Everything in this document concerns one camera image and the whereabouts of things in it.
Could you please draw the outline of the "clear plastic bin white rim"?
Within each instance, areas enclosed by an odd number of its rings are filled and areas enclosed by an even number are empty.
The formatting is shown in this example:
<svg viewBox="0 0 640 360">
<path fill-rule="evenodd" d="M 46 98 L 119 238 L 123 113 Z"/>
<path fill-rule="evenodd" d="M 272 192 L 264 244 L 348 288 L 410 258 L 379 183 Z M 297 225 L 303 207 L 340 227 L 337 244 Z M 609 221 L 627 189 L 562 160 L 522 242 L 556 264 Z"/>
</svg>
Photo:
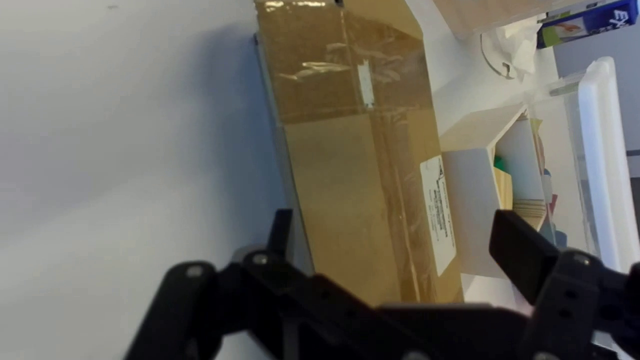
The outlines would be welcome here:
<svg viewBox="0 0 640 360">
<path fill-rule="evenodd" d="M 544 152 L 542 188 L 550 213 L 541 233 L 560 249 L 598 257 L 627 273 L 640 262 L 633 187 L 610 56 L 525 94 Z"/>
</svg>

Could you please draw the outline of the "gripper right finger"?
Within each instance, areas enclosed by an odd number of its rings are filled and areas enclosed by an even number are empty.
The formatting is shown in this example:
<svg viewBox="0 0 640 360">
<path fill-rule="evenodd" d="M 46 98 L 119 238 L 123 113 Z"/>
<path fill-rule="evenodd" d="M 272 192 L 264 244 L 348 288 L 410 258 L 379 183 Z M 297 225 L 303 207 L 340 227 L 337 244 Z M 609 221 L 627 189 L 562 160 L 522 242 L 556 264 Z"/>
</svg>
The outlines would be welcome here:
<svg viewBox="0 0 640 360">
<path fill-rule="evenodd" d="M 640 360 L 640 262 L 627 272 L 558 249 L 512 210 L 496 210 L 489 241 L 496 264 L 532 306 L 521 360 L 594 360 L 594 333 Z"/>
</svg>

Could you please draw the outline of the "large taped cardboard box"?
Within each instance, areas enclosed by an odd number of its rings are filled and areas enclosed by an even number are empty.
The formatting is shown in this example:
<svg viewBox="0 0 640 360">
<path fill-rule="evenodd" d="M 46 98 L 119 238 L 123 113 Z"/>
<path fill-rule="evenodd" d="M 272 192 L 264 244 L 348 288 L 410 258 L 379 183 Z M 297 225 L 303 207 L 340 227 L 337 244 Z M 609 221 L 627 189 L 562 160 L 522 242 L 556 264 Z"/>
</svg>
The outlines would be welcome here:
<svg viewBox="0 0 640 360">
<path fill-rule="evenodd" d="M 424 34 L 407 0 L 253 0 L 315 272 L 462 303 Z"/>
</svg>

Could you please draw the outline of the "heap of coloured wooden pieces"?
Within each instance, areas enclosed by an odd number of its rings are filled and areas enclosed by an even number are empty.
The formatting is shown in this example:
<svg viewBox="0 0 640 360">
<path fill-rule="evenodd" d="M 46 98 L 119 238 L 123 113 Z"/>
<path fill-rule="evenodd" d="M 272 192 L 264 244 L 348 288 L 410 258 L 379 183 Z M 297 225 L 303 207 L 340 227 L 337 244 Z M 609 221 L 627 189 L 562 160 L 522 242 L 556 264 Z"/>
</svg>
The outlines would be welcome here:
<svg viewBox="0 0 640 360">
<path fill-rule="evenodd" d="M 492 149 L 500 208 L 516 212 L 558 248 L 567 235 L 554 223 L 557 194 L 546 167 L 542 120 L 527 116 L 515 120 Z"/>
</svg>

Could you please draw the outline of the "crumpled white tissue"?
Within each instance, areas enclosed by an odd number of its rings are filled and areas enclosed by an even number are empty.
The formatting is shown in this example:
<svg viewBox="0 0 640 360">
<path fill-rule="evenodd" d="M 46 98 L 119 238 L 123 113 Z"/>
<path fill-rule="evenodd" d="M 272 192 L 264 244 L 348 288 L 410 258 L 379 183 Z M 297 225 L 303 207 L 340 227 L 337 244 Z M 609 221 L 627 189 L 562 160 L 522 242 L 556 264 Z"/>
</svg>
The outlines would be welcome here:
<svg viewBox="0 0 640 360">
<path fill-rule="evenodd" d="M 535 53 L 541 23 L 533 16 L 480 34 L 487 66 L 506 80 L 523 82 L 536 71 Z"/>
</svg>

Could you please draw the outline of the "blue printed carton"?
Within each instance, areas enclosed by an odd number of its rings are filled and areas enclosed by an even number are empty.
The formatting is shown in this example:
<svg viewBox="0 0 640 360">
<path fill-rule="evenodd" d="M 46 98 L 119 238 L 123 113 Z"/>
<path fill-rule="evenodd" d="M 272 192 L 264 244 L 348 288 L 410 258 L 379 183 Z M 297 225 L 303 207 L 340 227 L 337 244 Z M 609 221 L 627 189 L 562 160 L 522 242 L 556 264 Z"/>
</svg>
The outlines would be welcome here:
<svg viewBox="0 0 640 360">
<path fill-rule="evenodd" d="M 635 25 L 640 0 L 587 0 L 546 13 L 539 20 L 537 49 L 571 43 Z"/>
</svg>

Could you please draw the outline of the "small white box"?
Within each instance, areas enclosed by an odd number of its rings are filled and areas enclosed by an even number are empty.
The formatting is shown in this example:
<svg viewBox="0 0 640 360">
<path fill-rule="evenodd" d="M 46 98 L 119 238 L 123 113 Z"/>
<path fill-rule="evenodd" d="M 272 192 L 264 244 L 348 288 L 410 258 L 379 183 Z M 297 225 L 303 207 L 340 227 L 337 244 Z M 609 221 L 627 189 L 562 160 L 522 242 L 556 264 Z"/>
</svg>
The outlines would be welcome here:
<svg viewBox="0 0 640 360">
<path fill-rule="evenodd" d="M 471 112 L 439 137 L 455 244 L 465 274 L 506 278 L 489 253 L 494 214 L 501 209 L 492 150 L 521 117 L 529 117 L 525 104 Z"/>
</svg>

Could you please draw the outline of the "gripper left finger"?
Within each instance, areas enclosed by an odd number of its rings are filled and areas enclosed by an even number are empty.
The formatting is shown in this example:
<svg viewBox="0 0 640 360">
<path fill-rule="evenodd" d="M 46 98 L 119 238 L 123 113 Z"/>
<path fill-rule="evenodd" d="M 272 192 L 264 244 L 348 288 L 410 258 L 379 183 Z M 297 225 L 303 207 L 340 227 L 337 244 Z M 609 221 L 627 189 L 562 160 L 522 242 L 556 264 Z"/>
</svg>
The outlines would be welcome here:
<svg viewBox="0 0 640 360">
<path fill-rule="evenodd" d="M 215 360 L 248 332 L 275 360 L 402 360 L 416 340 L 324 276 L 286 260 L 291 209 L 275 212 L 266 246 L 224 269 L 182 262 L 164 275 L 124 360 Z"/>
</svg>

